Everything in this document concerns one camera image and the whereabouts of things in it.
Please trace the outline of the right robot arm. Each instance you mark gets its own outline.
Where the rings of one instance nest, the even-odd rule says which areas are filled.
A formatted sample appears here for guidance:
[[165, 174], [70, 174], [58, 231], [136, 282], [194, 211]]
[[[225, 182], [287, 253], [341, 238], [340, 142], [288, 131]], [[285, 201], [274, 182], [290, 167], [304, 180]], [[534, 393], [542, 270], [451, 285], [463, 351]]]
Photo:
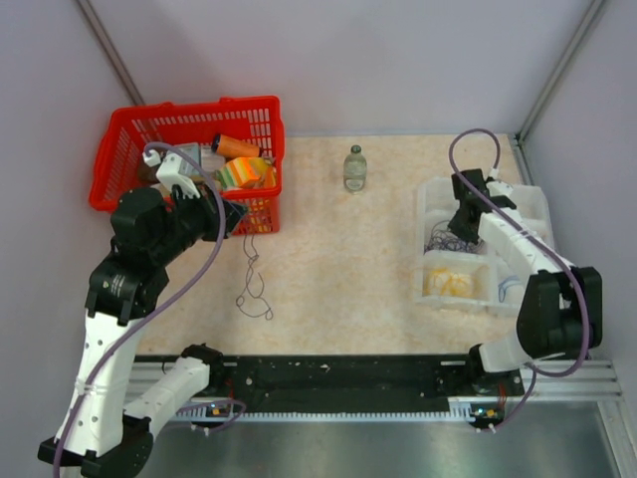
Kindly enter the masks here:
[[573, 265], [532, 231], [511, 199], [511, 186], [485, 178], [479, 169], [457, 171], [451, 180], [459, 203], [451, 232], [493, 248], [525, 288], [514, 330], [470, 348], [467, 387], [488, 393], [501, 373], [536, 359], [576, 355], [585, 360], [603, 338], [600, 273]]

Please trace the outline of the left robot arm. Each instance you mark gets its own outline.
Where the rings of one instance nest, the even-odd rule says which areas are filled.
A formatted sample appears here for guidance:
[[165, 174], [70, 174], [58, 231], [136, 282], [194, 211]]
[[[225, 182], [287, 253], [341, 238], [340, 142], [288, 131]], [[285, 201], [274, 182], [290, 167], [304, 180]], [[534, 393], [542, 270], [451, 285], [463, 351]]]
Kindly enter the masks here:
[[72, 402], [59, 431], [38, 450], [54, 476], [64, 467], [77, 467], [85, 477], [137, 476], [180, 407], [200, 391], [223, 388], [222, 354], [192, 345], [141, 398], [125, 400], [142, 332], [173, 303], [157, 302], [168, 283], [167, 266], [199, 240], [219, 247], [247, 212], [206, 186], [194, 197], [174, 191], [171, 200], [150, 187], [120, 197], [110, 217], [110, 251], [90, 276]]

